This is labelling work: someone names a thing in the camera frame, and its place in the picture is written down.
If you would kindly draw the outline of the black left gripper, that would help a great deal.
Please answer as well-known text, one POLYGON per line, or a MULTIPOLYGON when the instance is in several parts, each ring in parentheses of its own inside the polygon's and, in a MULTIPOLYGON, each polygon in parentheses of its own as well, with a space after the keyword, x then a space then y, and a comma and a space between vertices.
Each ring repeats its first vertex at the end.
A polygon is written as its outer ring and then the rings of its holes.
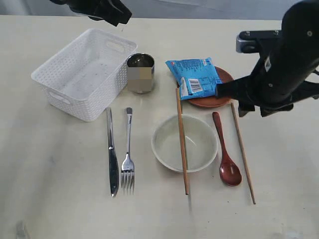
POLYGON ((120 0, 51 0, 57 5, 67 5, 76 14, 88 16, 95 21, 118 26, 127 24, 132 12, 120 0))

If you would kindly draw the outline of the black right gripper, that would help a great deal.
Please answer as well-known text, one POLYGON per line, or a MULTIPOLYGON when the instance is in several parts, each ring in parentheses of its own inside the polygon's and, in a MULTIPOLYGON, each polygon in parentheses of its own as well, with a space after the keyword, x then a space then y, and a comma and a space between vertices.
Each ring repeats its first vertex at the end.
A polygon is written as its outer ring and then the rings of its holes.
POLYGON ((281 111, 290 111, 294 103, 307 98, 318 99, 319 85, 306 79, 317 74, 319 60, 267 57, 258 61, 252 73, 240 79, 218 84, 217 98, 231 98, 239 103, 239 116, 243 117, 260 108, 262 117, 281 111))

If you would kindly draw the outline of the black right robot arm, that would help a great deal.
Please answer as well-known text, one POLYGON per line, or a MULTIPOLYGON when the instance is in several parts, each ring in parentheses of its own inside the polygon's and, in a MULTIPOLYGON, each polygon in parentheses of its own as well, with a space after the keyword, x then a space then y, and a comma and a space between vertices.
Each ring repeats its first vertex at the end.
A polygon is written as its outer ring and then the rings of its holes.
POLYGON ((239 102, 239 116, 260 108, 262 117, 293 109, 294 103, 318 99, 319 85, 307 77, 319 66, 319 2, 303 0, 285 13, 280 30, 242 31, 236 51, 258 53, 250 75, 218 84, 217 98, 239 102))

